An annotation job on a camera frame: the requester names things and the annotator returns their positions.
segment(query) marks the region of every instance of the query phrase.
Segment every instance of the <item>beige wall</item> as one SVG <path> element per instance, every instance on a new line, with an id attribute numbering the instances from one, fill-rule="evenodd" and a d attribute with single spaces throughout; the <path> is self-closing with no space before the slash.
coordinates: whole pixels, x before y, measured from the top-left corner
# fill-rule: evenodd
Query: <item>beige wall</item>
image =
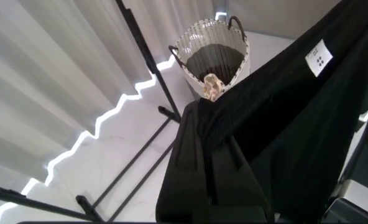
<path id="1" fill-rule="evenodd" d="M 296 39 L 317 23 L 339 0 L 229 0 L 246 31 Z"/>

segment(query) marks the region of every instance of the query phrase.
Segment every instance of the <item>black metal rack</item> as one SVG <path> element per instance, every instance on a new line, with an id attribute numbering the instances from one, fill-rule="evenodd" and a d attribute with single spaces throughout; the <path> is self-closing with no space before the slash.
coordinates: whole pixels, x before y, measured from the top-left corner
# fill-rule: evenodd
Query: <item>black metal rack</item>
<path id="1" fill-rule="evenodd" d="M 77 195 L 76 201 L 84 210 L 85 213 L 75 212 L 72 210 L 68 210 L 62 207 L 57 207 L 51 204 L 39 202 L 36 200 L 32 200 L 27 198 L 25 195 L 20 194 L 19 192 L 8 190 L 0 187 L 0 200 L 5 202 L 12 202 L 18 205 L 23 205 L 26 207 L 36 208 L 39 210 L 44 210 L 52 213 L 57 213 L 61 215 L 66 215 L 68 217 L 79 218 L 86 221 L 93 222 L 104 222 L 101 216 L 97 213 L 96 207 L 101 203 L 101 201 L 107 196 L 107 194 L 112 190 L 112 188 L 116 185 L 116 183 L 121 179 L 121 177 L 130 169 L 130 167 L 135 163 L 135 161 L 140 157 L 140 155 L 148 148 L 148 146 L 152 143 L 152 141 L 160 134 L 164 127 L 171 121 L 176 121 L 180 123 L 181 116 L 177 110 L 176 104 L 166 86 L 165 80 L 162 77 L 159 69 L 157 68 L 157 64 L 148 48 L 148 45 L 140 31 L 139 26 L 137 25 L 136 19 L 130 9 L 126 9 L 122 0 L 116 0 L 116 3 L 122 12 L 127 25 L 130 28 L 130 31 L 136 40 L 137 45 L 140 48 L 140 51 L 147 63 L 148 69 L 157 77 L 160 86 L 162 87 L 163 92 L 165 93 L 167 100 L 170 103 L 170 106 L 173 109 L 173 112 L 164 108 L 163 106 L 159 106 L 158 110 L 160 113 L 167 116 L 166 121 L 158 128 L 158 130 L 154 133 L 154 135 L 146 142 L 146 144 L 142 147 L 142 149 L 133 157 L 133 159 L 125 166 L 125 168 L 121 171 L 121 173 L 111 182 L 111 184 L 106 188 L 106 190 L 98 197 L 94 204 L 90 204 L 88 199 L 85 196 Z M 137 186 L 133 189 L 133 191 L 129 194 L 129 196 L 123 201 L 123 203 L 119 206 L 119 208 L 114 212 L 111 218 L 109 218 L 108 222 L 112 222 L 119 213 L 123 210 L 123 208 L 127 205 L 130 199 L 136 194 L 136 192 L 141 188 L 144 182 L 148 179 L 148 177 L 153 173 L 153 171 L 157 168 L 157 166 L 163 161 L 166 155 L 173 147 L 173 143 L 166 149 L 166 151 L 160 156 L 157 162 L 151 167 L 151 169 L 146 173 L 146 175 L 142 178 L 142 180 L 137 184 Z"/>

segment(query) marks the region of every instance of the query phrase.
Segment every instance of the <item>black garment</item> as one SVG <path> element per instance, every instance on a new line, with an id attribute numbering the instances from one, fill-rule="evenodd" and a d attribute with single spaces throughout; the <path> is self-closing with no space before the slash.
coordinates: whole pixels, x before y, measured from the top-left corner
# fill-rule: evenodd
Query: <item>black garment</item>
<path id="1" fill-rule="evenodd" d="M 318 78 L 305 57 L 324 40 Z M 203 148 L 230 134 L 275 212 L 315 222 L 337 183 L 368 93 L 368 1 L 343 0 L 217 102 L 199 102 Z"/>

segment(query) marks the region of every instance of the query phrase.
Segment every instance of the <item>black metal pole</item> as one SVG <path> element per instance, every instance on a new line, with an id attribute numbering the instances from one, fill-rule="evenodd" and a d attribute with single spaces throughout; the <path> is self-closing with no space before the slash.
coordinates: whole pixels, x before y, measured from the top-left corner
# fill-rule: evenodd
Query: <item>black metal pole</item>
<path id="1" fill-rule="evenodd" d="M 163 92 L 165 92 L 165 95 L 167 97 L 167 100 L 170 103 L 170 106 L 173 109 L 174 115 L 175 117 L 173 118 L 175 121 L 177 121 L 178 123 L 181 121 L 181 116 L 180 113 L 178 112 L 178 109 L 176 107 L 176 104 L 174 103 L 174 100 L 167 88 L 167 85 L 165 83 L 165 80 L 162 77 L 162 74 L 160 73 L 157 64 L 151 54 L 151 51 L 148 48 L 147 42 L 144 39 L 144 36 L 141 33 L 140 27 L 136 22 L 136 19 L 134 18 L 134 15 L 132 13 L 132 11 L 130 9 L 126 9 L 126 7 L 124 6 L 122 0 L 116 0 L 116 4 L 118 5 L 119 9 L 121 10 L 123 17 L 127 23 L 127 25 L 130 28 L 130 31 L 134 37 L 134 40 L 136 40 L 137 45 L 140 48 L 140 51 L 142 53 L 142 56 L 144 57 L 147 66 L 149 68 L 149 70 L 155 74 L 155 76 L 157 77 L 160 86 L 162 87 Z"/>
<path id="2" fill-rule="evenodd" d="M 123 210 L 123 208 L 129 203 L 130 199 L 137 193 L 137 191 L 141 188 L 141 186 L 144 184 L 144 182 L 148 179 L 148 177 L 153 173 L 153 171 L 158 167 L 158 165 L 163 161 L 163 159 L 166 157 L 166 155 L 169 153 L 169 151 L 172 149 L 174 145 L 174 141 L 170 144 L 170 146 L 166 149 L 166 151 L 159 157 L 157 162 L 151 167 L 150 170 L 146 173 L 146 175 L 141 179 L 141 181 L 137 184 L 137 186 L 133 189 L 133 191 L 127 196 L 125 201 L 119 206 L 119 208 L 116 210 L 116 212 L 111 216 L 111 218 L 108 220 L 108 222 L 114 221 L 114 219 L 119 215 L 119 213 Z"/>
<path id="3" fill-rule="evenodd" d="M 163 130 L 164 127 L 169 123 L 170 118 L 159 127 L 159 129 L 155 132 L 155 134 L 146 142 L 146 144 L 140 149 L 140 151 L 133 157 L 133 159 L 125 166 L 122 172 L 112 181 L 112 183 L 105 189 L 105 191 L 101 194 L 100 197 L 93 204 L 93 209 L 96 208 L 97 205 L 107 196 L 107 194 L 112 190 L 112 188 L 116 185 L 116 183 L 122 178 L 122 176 L 129 170 L 129 168 L 133 165 L 133 163 L 141 156 L 141 154 L 148 148 L 148 146 L 152 143 L 152 141 L 158 136 L 158 134 Z"/>
<path id="4" fill-rule="evenodd" d="M 38 202 L 32 199 L 29 199 L 25 195 L 22 195 L 18 192 L 15 192 L 12 190 L 6 190 L 1 187 L 0 187 L 0 200 L 5 201 L 5 202 L 16 203 L 18 205 L 23 205 L 26 207 L 40 209 L 43 211 L 66 215 L 68 217 L 79 218 L 79 219 L 88 220 L 88 221 L 97 221 L 93 217 L 89 217 L 85 214 L 75 212 L 72 210 L 68 210 L 65 208 L 57 207 L 54 205 L 49 205 L 47 203 Z"/>

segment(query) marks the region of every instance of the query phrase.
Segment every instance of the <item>basket rim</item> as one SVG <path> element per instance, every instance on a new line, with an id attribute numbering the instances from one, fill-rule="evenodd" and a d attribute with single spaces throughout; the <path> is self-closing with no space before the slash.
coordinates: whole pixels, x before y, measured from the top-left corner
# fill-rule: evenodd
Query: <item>basket rim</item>
<path id="1" fill-rule="evenodd" d="M 195 22 L 194 24 L 192 24 L 185 32 L 184 32 L 184 34 L 182 34 L 176 41 L 175 41 L 175 43 L 174 43 L 174 47 L 177 47 L 177 44 L 178 44 L 178 41 L 184 36 L 184 35 L 186 35 L 189 31 L 190 31 L 190 29 L 192 28 L 192 27 L 194 27 L 195 26 L 195 24 L 197 24 L 197 23 L 199 23 L 199 22 L 201 22 L 201 21 L 217 21 L 217 22 L 220 22 L 220 23 L 222 23 L 222 24 L 225 24 L 225 25 L 227 25 L 227 28 L 228 28 L 228 23 L 227 22 L 224 22 L 224 21 L 220 21 L 220 20 L 216 20 L 216 19 L 201 19 L 201 20 L 199 20 L 199 21 L 197 21 L 197 22 Z M 235 28 L 235 27 L 231 27 L 230 28 L 230 30 L 233 30 L 233 31 L 236 31 L 236 32 L 238 32 L 238 33 L 241 33 L 241 31 L 239 30 L 239 29 L 237 29 L 237 28 Z M 242 60 L 242 63 L 241 63 L 241 65 L 239 66 L 239 68 L 238 68 L 238 70 L 237 70 L 237 72 L 235 73 L 235 75 L 234 75 L 234 77 L 232 78 L 232 80 L 224 87 L 224 89 L 225 90 L 227 90 L 227 89 L 229 89 L 230 87 L 232 87 L 233 86 L 233 84 L 235 83 L 235 81 L 237 80 L 237 78 L 238 78 L 238 75 L 242 72 L 242 69 L 244 68 L 244 66 L 245 66 L 245 63 L 247 62 L 247 59 L 249 58 L 249 49 L 250 49 L 250 47 L 249 47 L 249 41 L 248 41 L 248 39 L 247 39 L 247 36 L 245 35 L 245 40 L 244 40 L 244 42 L 245 42 L 245 44 L 246 44 L 246 54 L 245 54 L 245 57 L 244 57 L 244 59 Z M 178 57 L 178 59 L 182 62 L 182 57 L 180 56 L 180 54 L 179 54 L 179 52 L 177 52 L 177 54 L 176 54 L 176 56 Z M 190 76 L 190 78 L 192 78 L 192 79 L 194 79 L 201 87 L 205 87 L 205 84 L 202 82 L 202 81 L 200 81 L 199 79 L 197 79 L 195 76 L 194 76 L 194 74 L 192 74 L 188 69 L 187 69 L 187 67 L 183 64 L 182 65 L 182 69 L 184 70 L 184 72 L 187 74 L 187 75 L 189 75 Z"/>

